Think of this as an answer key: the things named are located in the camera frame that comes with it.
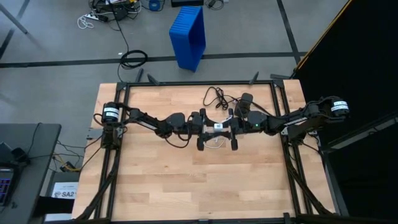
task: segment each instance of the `white label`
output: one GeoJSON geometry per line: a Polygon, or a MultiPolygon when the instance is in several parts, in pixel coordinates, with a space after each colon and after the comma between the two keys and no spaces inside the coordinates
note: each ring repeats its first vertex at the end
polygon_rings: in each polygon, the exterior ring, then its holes
{"type": "Polygon", "coordinates": [[[222,130],[223,130],[223,124],[218,124],[218,123],[214,124],[214,131],[215,132],[220,132],[222,130]]]}
{"type": "Polygon", "coordinates": [[[137,123],[141,124],[141,125],[144,126],[144,127],[147,127],[147,128],[149,128],[149,129],[152,129],[152,130],[156,130],[156,129],[157,129],[156,127],[153,127],[152,125],[147,124],[147,123],[142,122],[142,121],[137,122],[137,123]]]}
{"type": "Polygon", "coordinates": [[[291,121],[291,122],[289,122],[289,123],[286,123],[285,124],[285,126],[289,126],[289,125],[291,125],[291,124],[295,124],[295,123],[298,123],[298,122],[301,122],[301,121],[305,121],[307,118],[300,118],[300,119],[297,119],[297,120],[295,120],[295,121],[291,121]]]}
{"type": "Polygon", "coordinates": [[[113,112],[119,114],[119,110],[115,108],[105,108],[104,112],[113,112]]]}
{"type": "MultiPolygon", "coordinates": [[[[54,184],[51,197],[53,198],[66,198],[75,199],[77,192],[78,182],[57,182],[54,184]]],[[[69,220],[72,218],[72,214],[47,214],[45,221],[59,221],[69,220]]]]}
{"type": "Polygon", "coordinates": [[[341,106],[334,106],[334,107],[331,108],[332,111],[335,111],[335,110],[342,110],[342,109],[348,110],[348,106],[341,105],[341,106]]]}
{"type": "Polygon", "coordinates": [[[112,117],[115,117],[115,118],[119,119],[119,115],[116,114],[116,113],[112,113],[112,112],[107,112],[106,116],[112,116],[112,117]]]}
{"type": "Polygon", "coordinates": [[[336,101],[333,103],[335,106],[339,106],[339,105],[346,105],[347,106],[347,102],[345,101],[336,101]]]}
{"type": "Polygon", "coordinates": [[[78,182],[57,182],[52,190],[51,197],[75,199],[78,182]]]}

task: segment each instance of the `blue plastic crate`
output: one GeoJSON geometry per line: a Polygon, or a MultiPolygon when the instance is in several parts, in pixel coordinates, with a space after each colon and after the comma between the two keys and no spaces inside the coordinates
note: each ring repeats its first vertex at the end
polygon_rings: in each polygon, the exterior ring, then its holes
{"type": "Polygon", "coordinates": [[[195,72],[206,48],[202,7],[182,7],[169,35],[179,67],[195,72]]]}

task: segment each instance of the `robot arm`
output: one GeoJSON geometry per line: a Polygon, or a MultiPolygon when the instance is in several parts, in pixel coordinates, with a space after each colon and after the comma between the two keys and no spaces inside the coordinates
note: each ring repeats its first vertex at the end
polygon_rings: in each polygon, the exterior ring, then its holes
{"type": "Polygon", "coordinates": [[[138,108],[130,108],[122,103],[105,103],[101,119],[104,126],[103,146],[117,147],[118,134],[115,128],[136,123],[153,130],[156,135],[164,139],[172,134],[187,135],[187,139],[198,136],[197,148],[200,151],[204,150],[204,142],[218,136],[228,138],[232,150],[237,150],[237,134],[264,132],[272,136],[282,133],[288,135],[289,141],[293,141],[304,138],[307,132],[321,128],[327,123],[342,122],[349,115],[347,102],[337,96],[311,101],[304,108],[279,117],[267,115],[262,111],[250,111],[251,103],[246,103],[246,108],[235,109],[235,114],[236,111],[244,110],[242,116],[234,116],[234,111],[229,109],[229,117],[222,123],[209,119],[206,109],[203,108],[199,112],[192,112],[187,120],[183,113],[174,113],[165,120],[158,120],[138,108]],[[120,108],[126,110],[128,115],[128,119],[122,123],[119,122],[120,108]]]}

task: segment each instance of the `black curtain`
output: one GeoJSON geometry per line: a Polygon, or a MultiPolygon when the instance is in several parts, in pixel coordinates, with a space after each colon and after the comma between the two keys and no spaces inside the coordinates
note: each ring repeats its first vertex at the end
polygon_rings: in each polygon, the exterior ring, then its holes
{"type": "Polygon", "coordinates": [[[396,220],[398,124],[329,154],[352,217],[396,220]]]}
{"type": "Polygon", "coordinates": [[[333,144],[398,111],[398,1],[353,0],[294,78],[307,101],[336,95],[351,117],[320,131],[333,144]]]}

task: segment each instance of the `power strip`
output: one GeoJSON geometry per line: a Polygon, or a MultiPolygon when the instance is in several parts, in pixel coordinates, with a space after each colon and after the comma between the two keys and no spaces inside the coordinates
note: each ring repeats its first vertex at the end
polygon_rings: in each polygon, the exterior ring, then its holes
{"type": "Polygon", "coordinates": [[[85,14],[84,17],[86,17],[88,19],[93,19],[93,20],[96,20],[96,21],[100,21],[100,19],[98,18],[97,15],[85,14]]]}

